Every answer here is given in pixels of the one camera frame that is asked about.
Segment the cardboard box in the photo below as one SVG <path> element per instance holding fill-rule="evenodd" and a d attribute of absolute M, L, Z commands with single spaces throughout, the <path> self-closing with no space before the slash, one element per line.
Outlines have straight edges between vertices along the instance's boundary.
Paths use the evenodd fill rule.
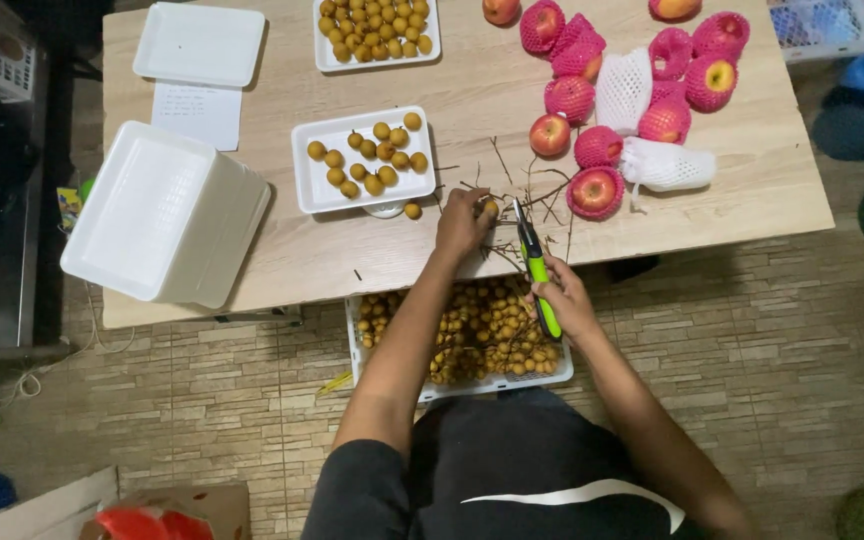
<path fill-rule="evenodd" d="M 147 489 L 125 497 L 109 508 L 103 508 L 82 526 L 78 540 L 112 540 L 113 535 L 100 523 L 103 511 L 108 518 L 114 510 L 142 510 L 141 515 L 156 528 L 150 528 L 143 538 L 156 538 L 163 534 L 167 526 L 162 526 L 159 518 L 180 514 L 191 520 L 201 520 L 206 531 L 211 532 L 212 540 L 251 540 L 252 531 L 249 517 L 249 487 L 244 483 L 166 487 Z"/>

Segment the pruning shears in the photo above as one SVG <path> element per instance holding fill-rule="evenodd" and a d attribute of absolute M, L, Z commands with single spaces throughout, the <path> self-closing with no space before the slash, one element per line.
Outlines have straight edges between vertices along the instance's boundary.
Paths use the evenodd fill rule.
<path fill-rule="evenodd" d="M 539 243 L 536 230 L 525 217 L 518 197 L 512 201 L 512 206 L 515 208 L 515 220 L 518 222 L 516 227 L 518 228 L 518 241 L 522 247 L 522 261 L 529 269 L 529 275 L 534 283 L 548 282 L 546 259 L 543 257 L 543 246 Z M 542 332 L 553 341 L 562 340 L 562 327 L 559 326 L 559 321 L 555 318 L 555 313 L 552 312 L 552 306 L 549 305 L 548 301 L 538 296 L 535 297 L 535 306 L 538 324 L 541 325 Z"/>

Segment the paper sheet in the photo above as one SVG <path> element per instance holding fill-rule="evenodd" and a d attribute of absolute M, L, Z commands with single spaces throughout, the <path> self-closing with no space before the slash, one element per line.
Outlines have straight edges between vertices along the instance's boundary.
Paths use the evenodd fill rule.
<path fill-rule="evenodd" d="M 239 147 L 242 88 L 162 80 L 155 83 L 151 125 L 228 152 Z"/>

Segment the hand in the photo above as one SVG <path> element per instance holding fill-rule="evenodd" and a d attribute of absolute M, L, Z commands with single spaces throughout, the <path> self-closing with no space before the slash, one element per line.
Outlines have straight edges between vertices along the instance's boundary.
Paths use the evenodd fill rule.
<path fill-rule="evenodd" d="M 489 194 L 487 187 L 471 191 L 455 188 L 438 218 L 435 249 L 441 255 L 459 263 L 471 251 L 482 245 L 489 227 L 498 217 L 494 210 L 483 211 L 475 218 L 475 203 Z"/>
<path fill-rule="evenodd" d="M 525 295 L 525 301 L 534 304 L 536 295 L 545 299 L 552 307 L 558 325 L 573 341 L 588 332 L 601 330 L 582 279 L 564 260 L 550 254 L 544 258 L 549 281 L 532 283 L 532 290 Z M 532 309 L 529 316 L 535 319 L 538 312 Z"/>

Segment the pink foam net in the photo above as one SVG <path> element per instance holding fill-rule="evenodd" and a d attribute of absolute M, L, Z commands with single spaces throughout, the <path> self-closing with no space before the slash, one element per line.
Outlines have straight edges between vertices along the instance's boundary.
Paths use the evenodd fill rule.
<path fill-rule="evenodd" d="M 550 80 L 545 86 L 545 110 L 565 114 L 572 124 L 584 122 L 593 110 L 595 87 L 588 80 L 567 76 Z"/>
<path fill-rule="evenodd" d="M 598 211 L 590 211 L 582 208 L 582 206 L 576 202 L 573 190 L 579 186 L 579 182 L 583 178 L 595 172 L 604 172 L 612 178 L 612 181 L 615 183 L 615 198 L 612 199 L 612 202 L 605 208 Z M 622 175 L 618 174 L 618 171 L 612 167 L 592 167 L 590 169 L 579 171 L 578 174 L 572 177 L 568 185 L 565 187 L 565 202 L 568 204 L 572 213 L 579 217 L 596 221 L 607 219 L 615 214 L 619 207 L 622 206 L 623 195 L 625 195 L 625 180 L 622 179 Z"/>
<path fill-rule="evenodd" d="M 716 62 L 725 60 L 735 70 L 735 84 L 738 85 L 738 68 L 726 58 L 716 55 L 699 56 L 692 60 L 685 71 L 685 98 L 692 108 L 700 113 L 712 113 L 725 107 L 732 97 L 735 86 L 727 91 L 716 91 L 706 84 L 706 72 Z"/>
<path fill-rule="evenodd" d="M 568 21 L 568 24 L 565 25 L 565 30 L 562 31 L 555 42 L 555 46 L 552 47 L 552 51 L 548 57 L 549 62 L 554 61 L 558 55 L 568 49 L 572 43 L 575 43 L 585 31 L 594 32 L 593 23 L 589 22 L 582 13 L 576 13 L 572 17 L 572 20 Z"/>
<path fill-rule="evenodd" d="M 555 34 L 546 38 L 542 38 L 537 30 L 537 25 L 546 8 L 551 8 L 554 12 L 556 30 Z M 538 0 L 525 12 L 522 13 L 522 19 L 518 21 L 518 33 L 522 37 L 522 47 L 530 53 L 545 53 L 552 50 L 566 29 L 566 14 L 562 12 L 559 4 L 552 0 Z"/>
<path fill-rule="evenodd" d="M 649 107 L 667 97 L 686 103 L 686 83 L 681 80 L 653 80 L 652 100 L 649 102 Z"/>
<path fill-rule="evenodd" d="M 692 33 L 693 54 L 696 57 L 714 55 L 738 62 L 742 49 L 749 43 L 750 31 L 748 19 L 739 13 L 714 13 Z"/>
<path fill-rule="evenodd" d="M 670 96 L 649 106 L 642 114 L 638 121 L 638 136 L 646 141 L 683 144 L 691 127 L 692 111 L 689 104 Z M 668 140 L 668 135 L 675 132 L 678 132 L 678 136 Z"/>
<path fill-rule="evenodd" d="M 556 77 L 567 75 L 585 76 L 589 62 L 602 55 L 606 48 L 606 40 L 595 30 L 586 30 L 568 46 L 554 60 L 552 60 L 552 72 Z"/>
<path fill-rule="evenodd" d="M 660 31 L 649 43 L 649 60 L 654 81 L 678 81 L 692 60 L 692 38 L 681 28 Z"/>
<path fill-rule="evenodd" d="M 609 157 L 609 147 L 618 145 L 618 152 Z M 622 137 L 608 126 L 594 126 L 583 130 L 575 139 L 575 162 L 579 168 L 614 167 L 622 154 Z"/>

